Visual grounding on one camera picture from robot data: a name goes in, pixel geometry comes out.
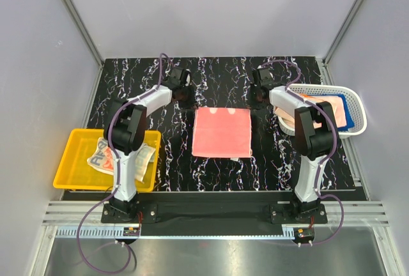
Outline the pink patterned towel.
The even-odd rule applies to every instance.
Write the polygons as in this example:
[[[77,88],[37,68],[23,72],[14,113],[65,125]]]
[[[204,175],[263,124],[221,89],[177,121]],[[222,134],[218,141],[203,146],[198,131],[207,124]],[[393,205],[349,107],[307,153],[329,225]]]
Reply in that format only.
[[[198,108],[194,120],[192,155],[204,158],[251,157],[250,110]]]

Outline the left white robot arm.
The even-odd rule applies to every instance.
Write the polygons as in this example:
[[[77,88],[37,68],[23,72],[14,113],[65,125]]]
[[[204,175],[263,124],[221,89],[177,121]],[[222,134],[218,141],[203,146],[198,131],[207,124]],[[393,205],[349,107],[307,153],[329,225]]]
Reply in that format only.
[[[128,101],[117,99],[112,103],[110,122],[104,129],[112,153],[114,177],[108,207],[124,222],[133,221],[138,214],[136,157],[144,143],[146,118],[171,102],[189,106],[194,97],[190,76],[188,69],[172,67],[150,90]]]

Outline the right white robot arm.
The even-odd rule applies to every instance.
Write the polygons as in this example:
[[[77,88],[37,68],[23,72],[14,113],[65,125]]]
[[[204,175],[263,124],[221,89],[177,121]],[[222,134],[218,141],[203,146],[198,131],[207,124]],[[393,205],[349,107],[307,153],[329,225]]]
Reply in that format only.
[[[337,148],[339,138],[332,105],[313,102],[276,83],[270,70],[259,67],[252,71],[249,91],[251,107],[267,104],[293,114],[295,120],[294,148],[301,154],[300,173],[290,202],[290,215],[296,222],[305,222],[318,213],[320,183],[326,163]]]

